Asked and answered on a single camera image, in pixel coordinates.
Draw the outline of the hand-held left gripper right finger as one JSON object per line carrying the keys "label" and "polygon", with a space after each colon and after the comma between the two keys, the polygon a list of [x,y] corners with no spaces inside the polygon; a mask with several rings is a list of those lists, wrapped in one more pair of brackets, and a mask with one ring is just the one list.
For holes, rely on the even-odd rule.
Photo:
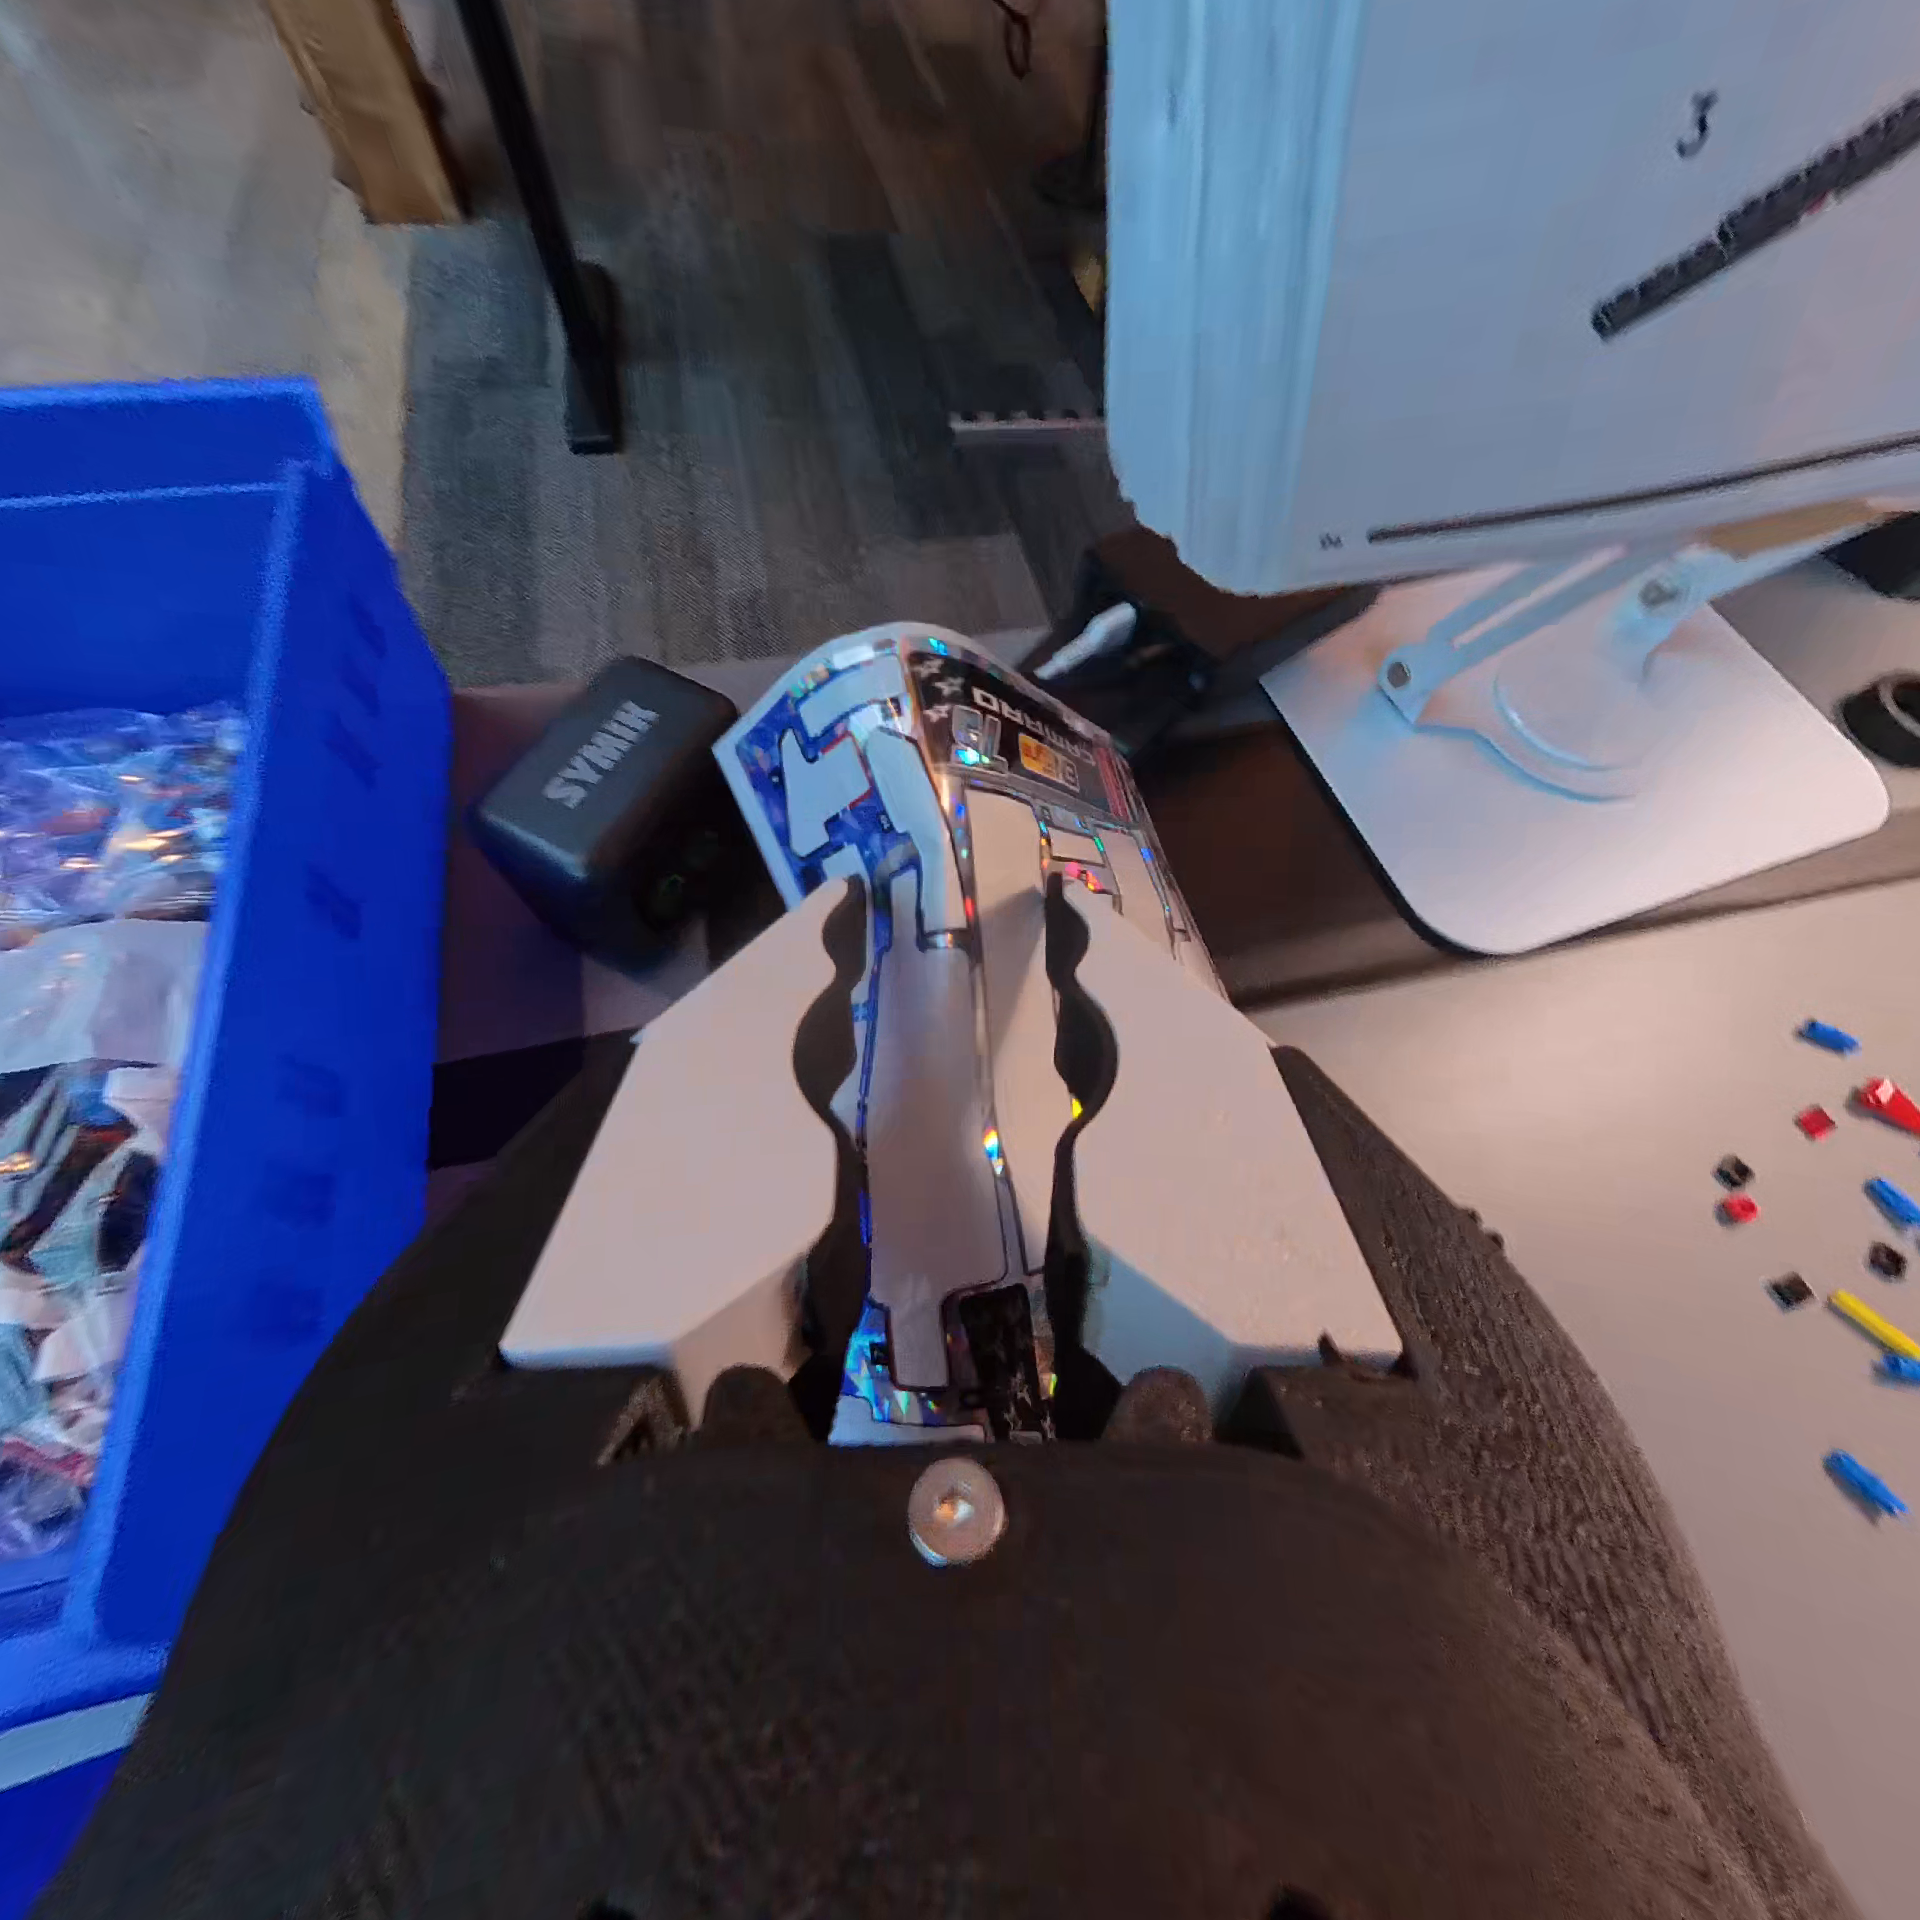
{"label": "hand-held left gripper right finger", "polygon": [[1066,1146],[1082,1350],[1116,1379],[1238,1396],[1259,1368],[1392,1373],[1403,1330],[1264,1032],[1122,910],[1045,882],[1059,1011],[1091,1024]]}

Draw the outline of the pile of clear parts bags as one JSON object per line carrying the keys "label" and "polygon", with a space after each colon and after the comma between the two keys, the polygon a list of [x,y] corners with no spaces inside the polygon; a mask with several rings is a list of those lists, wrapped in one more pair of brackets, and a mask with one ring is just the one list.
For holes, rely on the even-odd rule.
{"label": "pile of clear parts bags", "polygon": [[238,707],[52,712],[0,744],[0,1554],[76,1543],[229,872]]}

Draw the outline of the black rubber lego tire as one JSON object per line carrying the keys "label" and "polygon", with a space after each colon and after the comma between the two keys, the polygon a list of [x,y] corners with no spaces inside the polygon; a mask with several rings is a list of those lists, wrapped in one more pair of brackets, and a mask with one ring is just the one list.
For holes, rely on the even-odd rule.
{"label": "black rubber lego tire", "polygon": [[1840,733],[1892,771],[1920,771],[1920,678],[1886,671],[1834,702]]}

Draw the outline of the wooden table leg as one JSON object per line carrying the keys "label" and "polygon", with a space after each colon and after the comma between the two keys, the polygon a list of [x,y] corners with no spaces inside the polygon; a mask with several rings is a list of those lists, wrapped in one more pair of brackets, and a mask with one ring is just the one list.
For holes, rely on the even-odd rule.
{"label": "wooden table leg", "polygon": [[266,18],[364,224],[463,224],[438,100],[395,0],[266,0]]}

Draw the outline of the black metal table leg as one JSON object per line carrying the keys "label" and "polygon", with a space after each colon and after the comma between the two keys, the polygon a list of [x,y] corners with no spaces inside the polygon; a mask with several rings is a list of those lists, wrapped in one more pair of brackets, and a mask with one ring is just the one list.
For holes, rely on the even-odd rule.
{"label": "black metal table leg", "polygon": [[560,324],[560,436],[583,461],[623,455],[623,302],[609,267],[570,248],[557,174],[500,0],[454,0],[500,151]]}

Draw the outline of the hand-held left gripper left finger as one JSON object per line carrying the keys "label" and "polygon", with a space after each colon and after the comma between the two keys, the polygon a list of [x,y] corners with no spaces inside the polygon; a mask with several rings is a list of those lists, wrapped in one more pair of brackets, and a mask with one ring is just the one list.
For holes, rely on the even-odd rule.
{"label": "hand-held left gripper left finger", "polygon": [[862,1314],[855,1073],[870,882],[827,878],[631,1044],[500,1340],[507,1368],[842,1368]]}

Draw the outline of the shiny sticker sheet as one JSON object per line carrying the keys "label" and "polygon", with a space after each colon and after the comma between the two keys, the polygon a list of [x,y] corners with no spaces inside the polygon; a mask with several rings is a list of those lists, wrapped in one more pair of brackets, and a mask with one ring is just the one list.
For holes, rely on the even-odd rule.
{"label": "shiny sticker sheet", "polygon": [[933,623],[800,656],[715,744],[775,878],[862,882],[855,1066],[862,1301],[836,1445],[1050,1440],[1045,1243],[1075,1095],[1054,1073],[1045,882],[1218,982],[1103,733]]}

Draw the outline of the blue plastic bin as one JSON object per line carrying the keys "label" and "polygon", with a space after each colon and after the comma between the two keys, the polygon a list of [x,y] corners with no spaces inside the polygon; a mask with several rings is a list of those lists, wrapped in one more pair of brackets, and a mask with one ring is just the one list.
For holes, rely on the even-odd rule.
{"label": "blue plastic bin", "polygon": [[69,1551],[0,1573],[29,1917],[252,1461],[424,1220],[449,680],[308,381],[5,390],[0,494],[5,719],[248,719],[98,1482]]}

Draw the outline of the black device with green display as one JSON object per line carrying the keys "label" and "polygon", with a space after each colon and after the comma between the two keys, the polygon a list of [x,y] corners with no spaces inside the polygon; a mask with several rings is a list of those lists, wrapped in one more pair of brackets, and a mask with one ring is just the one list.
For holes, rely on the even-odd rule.
{"label": "black device with green display", "polygon": [[469,803],[469,835],[547,931],[639,972],[742,868],[746,828],[715,765],[737,714],[670,665],[609,663]]}

